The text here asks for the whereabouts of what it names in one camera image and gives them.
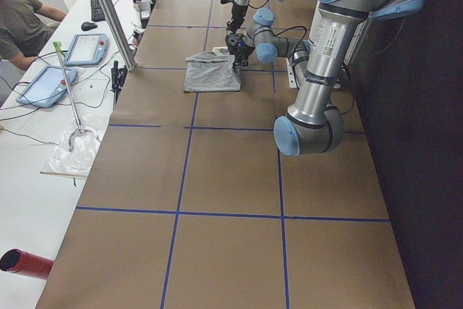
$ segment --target gray cloth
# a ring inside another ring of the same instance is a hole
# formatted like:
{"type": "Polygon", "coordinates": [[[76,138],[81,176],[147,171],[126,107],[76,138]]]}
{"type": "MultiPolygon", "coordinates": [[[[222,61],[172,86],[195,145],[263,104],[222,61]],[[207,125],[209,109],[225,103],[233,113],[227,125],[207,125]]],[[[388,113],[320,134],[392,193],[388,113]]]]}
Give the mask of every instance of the gray cloth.
{"type": "Polygon", "coordinates": [[[183,90],[186,92],[223,92],[241,89],[239,70],[233,67],[234,56],[217,56],[201,52],[186,58],[187,74],[183,90]]]}
{"type": "Polygon", "coordinates": [[[0,56],[11,59],[20,51],[37,56],[54,32],[46,27],[35,12],[39,0],[0,0],[0,56]]]}

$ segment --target metal pole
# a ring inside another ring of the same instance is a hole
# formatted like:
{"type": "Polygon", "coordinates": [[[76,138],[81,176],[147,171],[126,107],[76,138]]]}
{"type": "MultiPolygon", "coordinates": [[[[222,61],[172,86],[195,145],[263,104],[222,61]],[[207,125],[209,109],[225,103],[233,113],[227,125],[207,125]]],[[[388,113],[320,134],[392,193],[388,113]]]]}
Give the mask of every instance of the metal pole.
{"type": "Polygon", "coordinates": [[[125,61],[127,69],[131,72],[135,68],[135,60],[130,50],[127,39],[125,38],[124,31],[122,30],[121,22],[117,17],[116,10],[111,0],[99,0],[103,8],[106,21],[109,24],[111,32],[116,40],[116,45],[121,52],[122,58],[125,61]]]}

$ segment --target dark wall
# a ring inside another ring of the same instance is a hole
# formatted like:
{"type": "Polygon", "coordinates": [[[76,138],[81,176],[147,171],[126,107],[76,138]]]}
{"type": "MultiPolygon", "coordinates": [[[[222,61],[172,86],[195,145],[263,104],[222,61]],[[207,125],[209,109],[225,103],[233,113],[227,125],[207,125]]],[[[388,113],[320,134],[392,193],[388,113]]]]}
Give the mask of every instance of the dark wall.
{"type": "MultiPolygon", "coordinates": [[[[426,0],[380,61],[352,66],[417,309],[463,308],[462,7],[426,0]]],[[[382,25],[389,40],[400,21],[382,25]]]]}

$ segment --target red cylinder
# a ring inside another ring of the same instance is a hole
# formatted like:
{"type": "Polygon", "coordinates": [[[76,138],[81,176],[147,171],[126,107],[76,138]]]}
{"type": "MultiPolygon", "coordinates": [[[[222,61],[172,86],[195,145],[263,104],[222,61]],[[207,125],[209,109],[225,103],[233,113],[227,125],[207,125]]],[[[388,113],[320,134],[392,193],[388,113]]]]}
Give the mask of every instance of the red cylinder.
{"type": "Polygon", "coordinates": [[[22,250],[13,249],[0,259],[0,269],[47,280],[53,261],[22,250]]]}

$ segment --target folded cloth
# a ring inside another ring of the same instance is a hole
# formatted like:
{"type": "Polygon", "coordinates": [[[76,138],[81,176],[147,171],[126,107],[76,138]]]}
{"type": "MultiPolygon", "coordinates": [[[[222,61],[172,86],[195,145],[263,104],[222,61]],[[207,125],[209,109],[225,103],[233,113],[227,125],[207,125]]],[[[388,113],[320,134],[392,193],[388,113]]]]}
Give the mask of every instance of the folded cloth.
{"type": "Polygon", "coordinates": [[[233,67],[234,56],[201,52],[187,57],[186,61],[188,64],[184,91],[219,92],[241,89],[239,69],[233,67]]]}

